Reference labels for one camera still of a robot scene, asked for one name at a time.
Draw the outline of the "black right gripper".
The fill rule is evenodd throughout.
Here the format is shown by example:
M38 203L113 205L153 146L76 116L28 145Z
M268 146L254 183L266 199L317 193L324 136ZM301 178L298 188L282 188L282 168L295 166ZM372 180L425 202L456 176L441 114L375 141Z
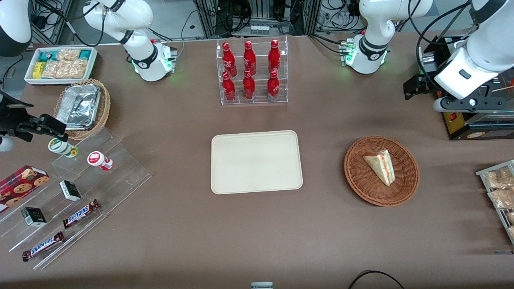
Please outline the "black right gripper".
M24 142L31 142L34 133L53 137L67 137L66 124L49 114L41 114L39 117L31 116L27 113L26 108L33 107L33 104L15 99L3 90L0 93L1 136L8 135Z

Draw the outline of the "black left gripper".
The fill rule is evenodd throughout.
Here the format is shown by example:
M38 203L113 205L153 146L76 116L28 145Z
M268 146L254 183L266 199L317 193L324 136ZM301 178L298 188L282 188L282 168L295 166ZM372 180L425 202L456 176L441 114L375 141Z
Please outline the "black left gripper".
M418 73L411 77L410 82L403 84L404 100L408 101L412 97L420 94L434 94L437 98L443 97L441 90L432 84L425 73Z

